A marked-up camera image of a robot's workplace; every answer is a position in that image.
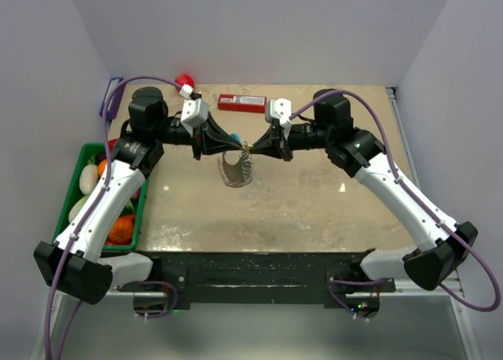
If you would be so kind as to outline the blue grey keyring with rings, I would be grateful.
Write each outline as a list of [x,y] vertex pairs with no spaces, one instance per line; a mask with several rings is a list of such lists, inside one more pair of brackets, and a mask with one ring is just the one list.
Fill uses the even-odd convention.
[[[231,136],[237,139],[242,145],[242,141],[237,134],[231,134]],[[252,182],[253,162],[249,149],[242,146],[235,163],[228,162],[226,159],[226,152],[218,159],[218,171],[225,186],[230,188],[241,188]]]

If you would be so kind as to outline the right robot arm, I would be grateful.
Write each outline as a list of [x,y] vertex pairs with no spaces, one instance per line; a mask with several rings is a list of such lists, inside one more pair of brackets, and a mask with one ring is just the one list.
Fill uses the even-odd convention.
[[382,141],[354,125],[345,94],[319,90],[312,120],[294,124],[291,116],[289,100],[270,100],[265,109],[270,127],[251,153],[290,161],[296,150],[324,149],[331,163],[372,192],[413,238],[410,248],[367,251],[359,267],[350,272],[355,289],[366,292],[380,279],[408,278],[431,291],[464,262],[465,246],[475,242],[477,229],[436,207],[389,160]]

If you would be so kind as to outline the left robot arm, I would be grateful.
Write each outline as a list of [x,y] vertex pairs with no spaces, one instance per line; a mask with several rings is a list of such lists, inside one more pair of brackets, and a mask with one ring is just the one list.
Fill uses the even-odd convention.
[[115,146],[105,150],[105,174],[82,210],[52,244],[40,242],[34,251],[51,297],[64,292],[95,304],[110,288],[133,282],[145,291],[158,289],[163,272],[147,255],[133,252],[102,258],[102,248],[120,213],[152,173],[164,145],[188,145],[195,159],[241,148],[215,122],[198,93],[184,100],[180,116],[169,116],[162,92],[143,87],[133,93],[128,111],[130,129],[123,130]]

